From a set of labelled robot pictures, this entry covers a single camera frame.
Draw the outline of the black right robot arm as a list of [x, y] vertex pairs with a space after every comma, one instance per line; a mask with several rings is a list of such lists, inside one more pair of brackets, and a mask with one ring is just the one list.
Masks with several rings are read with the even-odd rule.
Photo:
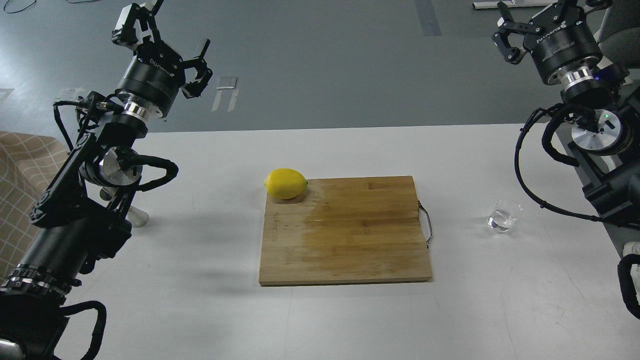
[[[639, 68], [637, 0], [558, 0], [527, 22], [517, 22], [499, 1], [494, 45], [510, 64], [531, 55], [542, 82], [561, 86], [560, 104], [536, 109], [521, 128], [514, 153], [516, 178], [540, 208], [556, 214], [639, 229], [639, 89], [626, 98], [621, 88]], [[583, 195], [597, 211], [587, 215], [541, 199], [525, 184], [520, 152], [530, 129], [549, 116], [542, 149], [556, 162], [586, 176]]]

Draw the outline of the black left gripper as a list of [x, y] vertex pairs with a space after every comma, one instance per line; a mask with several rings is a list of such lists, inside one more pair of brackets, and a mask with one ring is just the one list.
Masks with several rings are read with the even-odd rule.
[[[211, 44], [209, 38], [203, 39], [195, 55], [186, 60], [163, 42], [156, 23], [163, 3], [149, 0], [123, 7], [110, 35], [112, 43], [134, 54], [115, 93], [121, 100], [125, 94], [132, 94], [148, 101], [156, 107], [161, 119], [169, 114], [180, 88], [186, 99], [199, 98], [213, 77], [213, 70], [205, 60]], [[137, 25], [142, 32], [151, 31], [150, 39], [144, 39], [142, 44]], [[188, 69], [195, 70], [190, 81], [185, 76]]]

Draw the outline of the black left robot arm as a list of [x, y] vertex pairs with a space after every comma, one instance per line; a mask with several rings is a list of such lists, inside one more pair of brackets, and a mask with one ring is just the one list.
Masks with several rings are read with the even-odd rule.
[[156, 16], [163, 2], [132, 3], [122, 9], [112, 43], [133, 57], [115, 91], [54, 103], [77, 113], [78, 137], [70, 155], [32, 208], [29, 221], [39, 228], [25, 255], [1, 285], [1, 358], [54, 360], [55, 349], [71, 316], [96, 311], [85, 360], [99, 353], [107, 310], [97, 300], [66, 305], [69, 292], [82, 284], [78, 275], [93, 271], [98, 260], [112, 259], [130, 239], [127, 219], [137, 192], [171, 182], [174, 162], [137, 153], [135, 141], [146, 137], [151, 119], [162, 119], [179, 92], [201, 96], [213, 71], [205, 39], [197, 55], [184, 59], [162, 40]]

